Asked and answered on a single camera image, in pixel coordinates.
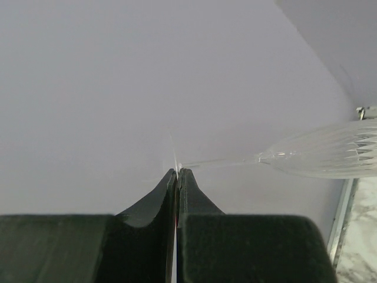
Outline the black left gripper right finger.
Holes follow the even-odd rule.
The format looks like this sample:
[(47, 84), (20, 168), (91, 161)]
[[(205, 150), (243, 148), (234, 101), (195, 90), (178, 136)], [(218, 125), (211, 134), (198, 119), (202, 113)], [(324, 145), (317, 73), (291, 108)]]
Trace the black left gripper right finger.
[(335, 282), (318, 227), (304, 216), (231, 215), (178, 175), (178, 282)]

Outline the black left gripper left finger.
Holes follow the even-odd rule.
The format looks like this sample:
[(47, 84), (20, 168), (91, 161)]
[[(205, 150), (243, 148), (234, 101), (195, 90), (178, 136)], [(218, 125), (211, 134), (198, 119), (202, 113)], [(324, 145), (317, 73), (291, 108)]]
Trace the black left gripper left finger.
[(2, 282), (170, 282), (177, 177), (117, 215), (1, 216)]

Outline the ribbed clear wine glass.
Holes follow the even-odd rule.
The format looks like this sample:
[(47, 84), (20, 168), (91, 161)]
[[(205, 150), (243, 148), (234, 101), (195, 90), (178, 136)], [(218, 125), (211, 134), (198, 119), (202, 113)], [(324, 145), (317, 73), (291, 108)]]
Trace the ribbed clear wine glass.
[(289, 136), (243, 159), (175, 162), (176, 171), (268, 164), (290, 175), (320, 179), (376, 176), (376, 120), (349, 121)]

